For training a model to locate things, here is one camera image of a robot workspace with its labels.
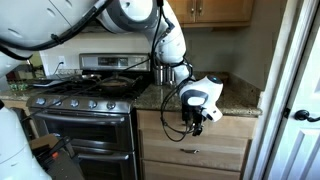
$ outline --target kitchen counter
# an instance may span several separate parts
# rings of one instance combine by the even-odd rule
[[[160,110],[161,103],[165,96],[171,91],[169,86],[150,85],[143,94],[134,102],[134,107],[145,110]],[[4,91],[0,92],[1,100],[27,101],[29,97],[41,93],[45,88],[31,88],[25,91]],[[233,92],[228,87],[217,102],[217,107],[224,115],[234,116],[259,116],[262,111],[254,104],[250,104],[245,98]],[[168,111],[180,111],[181,101],[175,94],[166,106]]]
[[[143,94],[136,100],[134,106],[137,109],[160,110],[161,103],[165,96],[171,91],[169,86],[150,85]],[[234,116],[259,116],[262,110],[256,105],[250,104],[230,88],[225,87],[217,101],[217,107],[224,115]],[[168,111],[180,111],[181,101],[175,94],[166,106]]]

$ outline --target gas stove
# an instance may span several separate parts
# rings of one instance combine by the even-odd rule
[[[132,67],[148,60],[146,54],[80,54],[82,74],[99,74],[101,80],[114,76],[114,73],[136,79],[136,83],[121,93],[106,93],[99,81],[66,81],[47,91],[30,97],[29,108],[46,110],[93,111],[109,113],[130,113],[133,102],[152,81],[150,62]]]

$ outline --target granite countertop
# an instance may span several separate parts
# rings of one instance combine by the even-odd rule
[[[160,110],[161,103],[165,96],[171,91],[169,86],[150,85],[143,94],[136,100],[134,106],[137,109],[145,110]],[[223,89],[223,92],[217,101],[217,107],[224,115],[234,116],[259,116],[262,114],[261,109],[250,104],[237,93],[233,92],[228,87]],[[181,101],[175,94],[166,106],[168,111],[180,111]]]

